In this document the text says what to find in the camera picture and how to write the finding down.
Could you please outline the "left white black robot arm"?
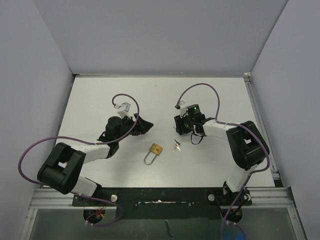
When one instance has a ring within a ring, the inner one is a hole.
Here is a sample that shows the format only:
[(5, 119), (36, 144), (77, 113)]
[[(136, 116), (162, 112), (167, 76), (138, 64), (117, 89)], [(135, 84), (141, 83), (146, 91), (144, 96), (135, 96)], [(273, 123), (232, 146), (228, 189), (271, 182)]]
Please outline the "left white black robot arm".
[(112, 116), (107, 121), (105, 131), (99, 136), (98, 143), (93, 145), (57, 143), (38, 171), (37, 179), (64, 195), (68, 193), (84, 195), (84, 200), (95, 206), (102, 199), (102, 193), (98, 190), (101, 185), (80, 176), (83, 165), (112, 157), (119, 149), (119, 143), (110, 141), (122, 137), (126, 132), (132, 136), (144, 135), (153, 126), (153, 123), (141, 117), (134, 122), (128, 116)]

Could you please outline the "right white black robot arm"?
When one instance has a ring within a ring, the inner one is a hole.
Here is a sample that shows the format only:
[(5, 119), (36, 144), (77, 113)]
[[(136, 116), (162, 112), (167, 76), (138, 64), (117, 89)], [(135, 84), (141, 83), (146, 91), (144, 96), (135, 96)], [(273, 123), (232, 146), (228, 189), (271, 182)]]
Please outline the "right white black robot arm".
[(222, 187), (223, 200), (230, 205), (241, 198), (241, 192), (255, 173), (264, 172), (270, 167), (270, 150), (256, 125), (248, 120), (243, 123), (222, 122), (214, 117), (205, 117), (198, 104), (184, 101), (174, 106), (179, 114), (174, 117), (175, 130), (179, 135), (191, 134), (199, 137), (201, 143), (205, 137), (225, 140), (229, 144), (235, 162), (234, 168)]

